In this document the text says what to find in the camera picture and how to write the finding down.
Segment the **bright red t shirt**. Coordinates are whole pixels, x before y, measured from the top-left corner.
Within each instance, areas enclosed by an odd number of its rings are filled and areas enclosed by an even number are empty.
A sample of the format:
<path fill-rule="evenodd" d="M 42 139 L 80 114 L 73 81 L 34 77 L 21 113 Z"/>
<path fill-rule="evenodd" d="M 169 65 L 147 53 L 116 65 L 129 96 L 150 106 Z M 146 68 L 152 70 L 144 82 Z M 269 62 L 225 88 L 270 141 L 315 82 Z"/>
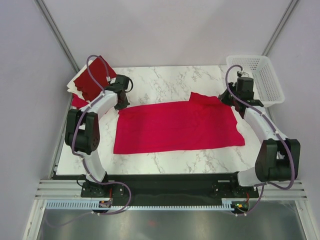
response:
<path fill-rule="evenodd" d="M 120 110 L 113 152 L 130 155 L 244 145 L 232 108 L 216 96 L 191 92 L 189 100 Z"/>

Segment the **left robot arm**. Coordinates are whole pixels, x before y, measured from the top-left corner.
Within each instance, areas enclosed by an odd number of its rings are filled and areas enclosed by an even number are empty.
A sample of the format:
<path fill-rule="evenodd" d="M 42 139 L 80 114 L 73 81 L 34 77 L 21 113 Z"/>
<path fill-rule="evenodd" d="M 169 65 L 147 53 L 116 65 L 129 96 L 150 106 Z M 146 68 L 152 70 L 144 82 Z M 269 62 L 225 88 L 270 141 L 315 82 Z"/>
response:
<path fill-rule="evenodd" d="M 106 180 L 107 172 L 98 154 L 99 120 L 111 109 L 119 111 L 128 107 L 130 103 L 127 93 L 133 86 L 129 77 L 118 74 L 115 81 L 102 88 L 93 101 L 80 109 L 71 109 L 67 114 L 65 144 L 81 160 L 86 179 L 93 182 L 92 191 L 99 197 L 106 196 L 110 191 Z"/>

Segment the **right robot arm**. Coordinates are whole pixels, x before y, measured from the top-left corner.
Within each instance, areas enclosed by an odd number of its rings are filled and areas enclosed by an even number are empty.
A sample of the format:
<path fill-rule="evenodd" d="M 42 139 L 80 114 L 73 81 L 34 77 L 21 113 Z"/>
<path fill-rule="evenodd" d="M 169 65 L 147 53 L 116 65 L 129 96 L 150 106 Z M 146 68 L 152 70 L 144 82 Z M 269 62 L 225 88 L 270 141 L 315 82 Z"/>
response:
<path fill-rule="evenodd" d="M 247 187 L 270 184 L 281 190 L 289 190 L 298 176 L 301 145 L 297 139 L 289 139 L 275 126 L 262 102 L 254 99 L 254 80 L 239 77 L 227 82 L 226 90 L 218 99 L 234 107 L 261 143 L 254 167 L 237 173 L 237 179 L 229 184 L 235 197 L 242 196 Z"/>

